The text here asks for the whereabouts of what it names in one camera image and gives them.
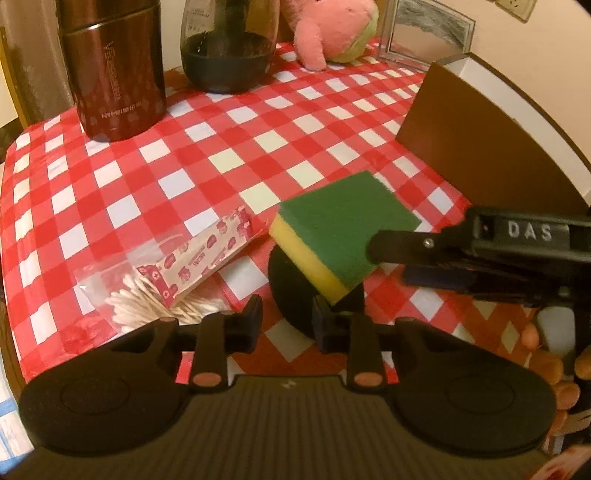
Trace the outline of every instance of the stuffed animal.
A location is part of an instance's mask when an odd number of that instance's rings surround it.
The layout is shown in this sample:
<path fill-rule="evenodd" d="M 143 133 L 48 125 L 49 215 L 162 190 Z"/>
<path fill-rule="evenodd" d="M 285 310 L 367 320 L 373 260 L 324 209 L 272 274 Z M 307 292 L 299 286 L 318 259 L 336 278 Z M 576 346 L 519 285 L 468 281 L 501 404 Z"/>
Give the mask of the stuffed animal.
<path fill-rule="evenodd" d="M 326 60 L 347 63 L 362 55 L 379 15 L 374 0 L 281 0 L 281 11 L 300 61 L 315 71 Z"/>

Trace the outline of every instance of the brown box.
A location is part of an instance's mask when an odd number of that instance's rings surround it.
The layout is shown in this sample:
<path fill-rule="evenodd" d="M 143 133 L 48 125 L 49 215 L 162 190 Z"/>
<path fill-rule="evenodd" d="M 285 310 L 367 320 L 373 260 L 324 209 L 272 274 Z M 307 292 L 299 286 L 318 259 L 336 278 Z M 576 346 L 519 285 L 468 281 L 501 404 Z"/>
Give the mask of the brown box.
<path fill-rule="evenodd" d="M 431 65 L 397 135 L 473 204 L 584 215 L 591 166 L 523 91 L 473 54 Z"/>

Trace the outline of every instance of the thermos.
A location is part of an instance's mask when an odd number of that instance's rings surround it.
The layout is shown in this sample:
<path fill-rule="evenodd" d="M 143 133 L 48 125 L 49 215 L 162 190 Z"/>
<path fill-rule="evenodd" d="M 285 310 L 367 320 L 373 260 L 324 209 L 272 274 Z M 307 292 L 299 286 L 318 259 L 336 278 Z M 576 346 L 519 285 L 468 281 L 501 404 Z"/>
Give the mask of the thermos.
<path fill-rule="evenodd" d="M 96 141 L 133 137 L 165 113 L 159 0 L 56 0 L 74 104 Z"/>

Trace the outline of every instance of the curtain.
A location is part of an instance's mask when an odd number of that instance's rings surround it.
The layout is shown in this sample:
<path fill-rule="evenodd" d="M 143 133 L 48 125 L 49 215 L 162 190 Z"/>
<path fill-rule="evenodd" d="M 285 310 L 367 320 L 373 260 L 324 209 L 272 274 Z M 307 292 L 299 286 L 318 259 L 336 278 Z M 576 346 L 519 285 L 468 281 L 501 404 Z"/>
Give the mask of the curtain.
<path fill-rule="evenodd" d="M 54 0 L 0 0 L 0 24 L 13 81 L 31 123 L 71 107 Z"/>

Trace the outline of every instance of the red and white checkered tablecloth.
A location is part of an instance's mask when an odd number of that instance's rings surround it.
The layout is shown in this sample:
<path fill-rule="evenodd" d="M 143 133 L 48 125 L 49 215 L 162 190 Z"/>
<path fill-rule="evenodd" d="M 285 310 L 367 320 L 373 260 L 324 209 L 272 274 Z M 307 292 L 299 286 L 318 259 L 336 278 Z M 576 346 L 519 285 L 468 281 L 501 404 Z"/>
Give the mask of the red and white checkered tablecloth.
<path fill-rule="evenodd" d="M 422 220 L 421 231 L 459 222 L 466 199 L 395 140 L 423 74 L 373 54 L 313 73 L 301 68 L 291 45 L 280 44 L 266 85 L 236 96 L 169 89 L 166 117 L 127 141 L 89 141 L 73 109 L 28 128 L 8 151 L 0 200 L 2 271 L 24 377 L 115 333 L 73 273 L 170 229 L 195 235 L 239 205 L 270 221 L 280 201 L 362 170 Z M 183 83 L 180 73 L 171 78 L 173 87 Z M 268 237 L 254 242 L 214 276 L 232 307 L 253 293 L 265 302 L 255 353 L 235 355 L 231 368 L 341 371 L 343 356 L 321 355 L 281 318 L 266 276 L 272 246 Z M 376 322 L 418 317 L 526 360 L 518 335 L 531 312 L 407 287 L 401 269 L 385 265 L 365 282 Z M 391 358 L 384 360 L 393 379 Z"/>

